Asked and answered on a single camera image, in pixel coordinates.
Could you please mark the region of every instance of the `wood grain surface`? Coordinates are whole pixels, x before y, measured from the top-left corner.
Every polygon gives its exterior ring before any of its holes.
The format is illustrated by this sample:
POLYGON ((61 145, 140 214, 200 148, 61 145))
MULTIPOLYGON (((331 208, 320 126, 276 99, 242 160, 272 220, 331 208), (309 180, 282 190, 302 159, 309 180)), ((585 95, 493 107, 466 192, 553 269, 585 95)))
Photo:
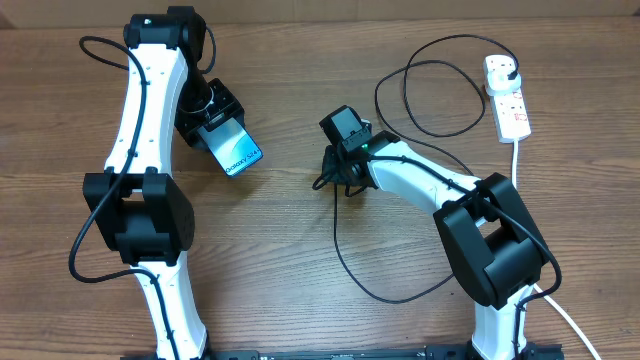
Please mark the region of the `wood grain surface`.
MULTIPOLYGON (((220 77, 246 109, 265 157, 227 179, 212 156, 175 137, 173 169, 196 213, 189 269, 216 349, 259 351, 410 348, 460 343, 474 326, 455 280, 405 305, 370 299, 333 249, 330 189, 312 191, 327 144, 318 127, 343 104, 383 126, 373 89, 419 46, 476 33, 519 57, 533 135, 522 143, 520 193, 558 258, 554 298, 604 358, 640 351, 640 20, 638 18, 220 25, 220 77)), ((152 352, 155 335, 133 278, 99 285, 68 273, 69 248, 88 215, 85 172, 101 171, 120 124, 126 76, 85 56, 82 35, 121 41, 121 29, 0 32, 0 358, 118 359, 152 352)), ((105 56, 125 61, 109 49, 105 56)), ((420 59, 449 60, 482 81, 488 43, 455 40, 420 59)), ((423 126, 460 129, 480 111, 473 89, 441 66, 411 71, 409 96, 423 126)), ((480 177, 509 173, 490 110, 468 133, 426 138, 408 121, 400 78, 381 89, 401 131, 457 154, 480 177)), ((421 154, 451 169, 433 151, 421 154)), ((345 260, 375 293, 400 298, 450 273, 432 219, 390 194, 340 198, 345 260)), ((79 270, 122 269, 96 229, 79 270)), ((542 286, 553 281, 545 269, 542 286)), ((530 306, 526 334, 584 346, 545 302, 530 306)))
POLYGON ((640 0, 0 0, 0 17, 16 29, 122 27, 170 5, 194 6, 208 24, 256 24, 631 16, 640 0))

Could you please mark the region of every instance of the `robotic arm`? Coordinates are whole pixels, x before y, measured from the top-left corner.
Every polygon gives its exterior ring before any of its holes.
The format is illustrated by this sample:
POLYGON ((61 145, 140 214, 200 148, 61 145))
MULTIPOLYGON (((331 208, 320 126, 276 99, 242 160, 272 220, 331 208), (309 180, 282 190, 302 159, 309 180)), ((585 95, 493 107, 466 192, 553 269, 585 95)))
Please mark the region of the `robotic arm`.
POLYGON ((548 259, 525 234, 502 219, 486 238, 478 230, 486 221, 499 219, 478 202, 489 199, 542 239, 507 178, 493 174, 480 180, 449 171, 416 154, 394 134, 383 131, 372 136, 371 124, 347 106, 327 116, 320 126, 331 142, 323 160, 325 181, 389 191, 434 216, 453 273, 475 301, 476 326, 464 349, 466 357, 513 359, 515 331, 519 353, 526 348, 526 354, 539 356, 535 359, 562 356, 558 347, 540 348, 544 351, 539 353, 535 344, 527 345, 524 315, 517 330, 515 326, 516 304, 531 294, 548 259))
MULTIPOLYGON (((187 144, 210 151, 228 176, 239 174, 262 157, 244 129, 240 103, 220 80, 207 83, 197 68, 205 29, 204 20, 192 7, 169 7, 164 15, 134 15, 124 29, 125 43, 147 80, 146 111, 136 156, 96 223, 109 249, 118 251, 123 263, 155 276, 164 300, 162 304, 149 277, 136 273, 158 345, 149 357, 124 359, 203 360, 211 356, 187 270, 187 250, 195 228, 193 208, 171 173, 174 126, 187 144), (143 201, 128 199, 133 193, 141 193, 143 201), (168 327, 172 336, 167 334, 168 327)), ((141 92, 141 76, 129 59, 129 86, 113 151, 104 173, 85 175, 83 193, 92 211, 124 169, 141 92)))

